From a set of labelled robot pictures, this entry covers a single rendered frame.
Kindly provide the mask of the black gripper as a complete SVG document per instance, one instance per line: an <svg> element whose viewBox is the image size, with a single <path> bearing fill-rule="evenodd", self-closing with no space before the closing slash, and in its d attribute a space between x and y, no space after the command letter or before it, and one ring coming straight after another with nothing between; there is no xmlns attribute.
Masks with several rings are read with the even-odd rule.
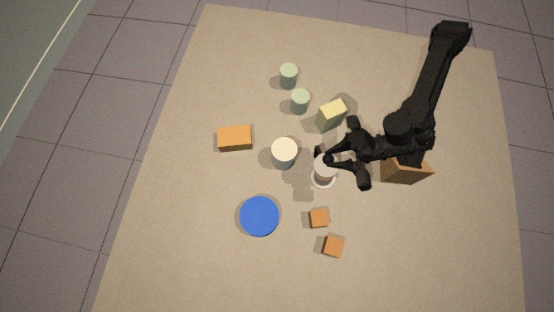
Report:
<svg viewBox="0 0 554 312"><path fill-rule="evenodd" d="M346 116L346 121L347 121L347 127L351 129L351 131L361 128L361 123L357 116L353 116L353 115ZM350 141L349 134L350 132L349 133L345 132L345 136L343 137L343 140L340 143L333 146L332 148L330 148L329 150L327 150L325 154L336 154L336 153L341 153L343 151L351 150L350 149L351 141ZM384 161L387 158L391 157L389 153L387 141L386 141L386 135L376 134L376 137L377 139L378 137L380 138L380 142L376 142L375 144L376 144L376 149L381 150L381 154L376 156L375 158L367 161L361 161L357 157L357 153L355 152L357 161L353 162L351 159L348 159L346 161L341 161L341 162L327 163L326 166L331 168L340 168L340 169L344 169L349 172L352 172L356 176L357 187L360 189L360 191L369 190L372 187L371 176L365 167L365 163L367 164L372 161L381 160L381 159L382 161Z"/></svg>

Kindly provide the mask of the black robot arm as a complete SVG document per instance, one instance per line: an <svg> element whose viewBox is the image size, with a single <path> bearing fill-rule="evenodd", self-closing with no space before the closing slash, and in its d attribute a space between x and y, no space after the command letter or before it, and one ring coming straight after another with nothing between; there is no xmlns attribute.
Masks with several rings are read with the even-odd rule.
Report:
<svg viewBox="0 0 554 312"><path fill-rule="evenodd" d="M422 169L425 151L435 143L434 111L445 84L451 61L466 47L473 28L468 22L443 20L431 29L428 56L415 84L412 95L400 109L388 114L383 129L391 158L401 166ZM360 128L350 132L350 149L361 161L381 154L376 149L380 138Z"/></svg>

